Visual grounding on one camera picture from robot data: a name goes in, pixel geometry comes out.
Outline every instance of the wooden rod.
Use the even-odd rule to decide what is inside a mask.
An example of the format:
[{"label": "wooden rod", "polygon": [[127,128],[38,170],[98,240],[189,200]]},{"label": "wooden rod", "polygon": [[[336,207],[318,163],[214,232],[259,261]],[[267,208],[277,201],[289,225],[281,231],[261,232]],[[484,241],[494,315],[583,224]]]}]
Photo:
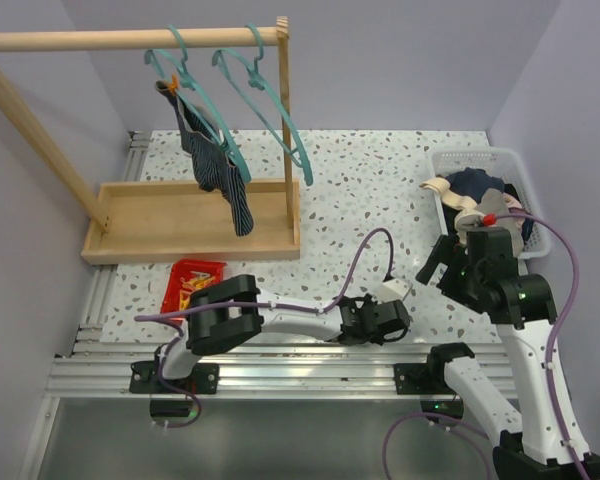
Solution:
[{"label": "wooden rod", "polygon": [[[278,17],[278,69],[280,81],[280,102],[291,115],[291,102],[289,95],[289,21],[287,17]],[[289,126],[282,120],[282,140],[291,150],[291,132]],[[284,183],[287,199],[287,224],[293,228],[293,169],[291,156],[284,154]]]},{"label": "wooden rod", "polygon": [[0,110],[49,168],[71,190],[89,216],[106,232],[109,217],[89,186],[74,170],[9,79],[0,71]]},{"label": "wooden rod", "polygon": [[[250,47],[256,40],[248,28],[178,29],[187,47]],[[259,27],[267,46],[278,45],[278,27]],[[143,50],[178,48],[167,30],[115,30],[101,32],[0,33],[0,52],[54,52],[67,50]]]}]

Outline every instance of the small red container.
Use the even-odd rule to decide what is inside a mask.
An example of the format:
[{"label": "small red container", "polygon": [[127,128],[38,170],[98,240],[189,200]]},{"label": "small red container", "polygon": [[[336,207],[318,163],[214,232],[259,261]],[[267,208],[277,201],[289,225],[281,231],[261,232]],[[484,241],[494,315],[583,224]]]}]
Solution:
[{"label": "small red container", "polygon": [[[222,262],[203,262],[186,258],[174,263],[160,313],[177,312],[187,308],[189,296],[193,292],[223,280],[226,265]],[[177,317],[172,320],[184,321],[183,318]]]}]

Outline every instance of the wooden post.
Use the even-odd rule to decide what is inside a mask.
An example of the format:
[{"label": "wooden post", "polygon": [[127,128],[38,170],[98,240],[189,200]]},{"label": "wooden post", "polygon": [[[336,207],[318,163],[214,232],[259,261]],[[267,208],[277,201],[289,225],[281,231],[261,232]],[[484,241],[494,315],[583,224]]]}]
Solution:
[{"label": "wooden post", "polygon": [[20,132],[27,143],[44,160],[47,166],[71,190],[89,216],[104,231],[109,229],[109,217],[105,208],[74,170],[60,148],[29,109],[9,79],[0,71],[0,110]]},{"label": "wooden post", "polygon": [[[287,17],[278,17],[278,69],[280,81],[280,102],[291,115],[291,102],[289,95],[289,20]],[[285,121],[282,121],[282,140],[291,150],[291,132]],[[291,156],[284,154],[284,182],[287,197],[287,225],[293,228],[293,170]]]}]

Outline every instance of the speckled white surface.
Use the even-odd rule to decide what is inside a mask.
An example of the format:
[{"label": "speckled white surface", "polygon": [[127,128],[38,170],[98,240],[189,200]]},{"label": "speckled white surface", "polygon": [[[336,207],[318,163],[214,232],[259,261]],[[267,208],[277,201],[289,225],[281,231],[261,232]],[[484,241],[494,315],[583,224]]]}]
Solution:
[{"label": "speckled white surface", "polygon": [[[427,151],[451,146],[488,146],[484,132],[302,131],[315,183],[301,181],[302,257],[296,261],[230,262],[226,276],[250,273],[259,285],[281,295],[328,299],[340,289],[362,237],[387,227],[396,242],[393,274],[415,283],[440,225],[432,194],[418,184],[429,177]],[[282,177],[281,149],[263,131],[235,132],[253,178]],[[193,179],[191,158],[175,131],[156,131],[142,180]],[[387,266],[386,240],[377,236],[362,255],[351,296],[371,291]],[[102,342],[162,342],[167,327],[136,324],[138,314],[157,313],[171,264],[119,265],[105,314]],[[485,316],[445,299],[433,286],[416,284],[407,302],[413,317],[403,343],[499,342]],[[252,342],[313,342],[304,337],[263,334]]]}]

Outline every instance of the lavender wall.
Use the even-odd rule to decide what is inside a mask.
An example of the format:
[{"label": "lavender wall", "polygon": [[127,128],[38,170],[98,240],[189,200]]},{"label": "lavender wall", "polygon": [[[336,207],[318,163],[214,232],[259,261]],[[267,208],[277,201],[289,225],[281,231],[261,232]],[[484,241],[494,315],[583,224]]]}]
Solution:
[{"label": "lavender wall", "polygon": [[[58,0],[0,2],[0,31],[71,29]],[[87,54],[0,55],[0,67],[90,185],[119,177],[126,131]],[[86,226],[0,112],[0,479],[17,476],[53,355],[70,351],[92,275]]]},{"label": "lavender wall", "polygon": [[[561,337],[576,414],[600,453],[600,0],[563,0],[490,130],[524,157],[544,214],[573,242],[580,294]],[[571,279],[555,248],[534,269],[564,300]]]},{"label": "lavender wall", "polygon": [[[292,110],[301,128],[460,129],[491,125],[559,0],[62,0],[79,29],[291,25]],[[212,69],[191,55],[228,123],[261,128]],[[277,77],[275,50],[265,68]],[[140,52],[92,54],[127,129],[175,128]],[[278,115],[266,108],[269,118]]]}]

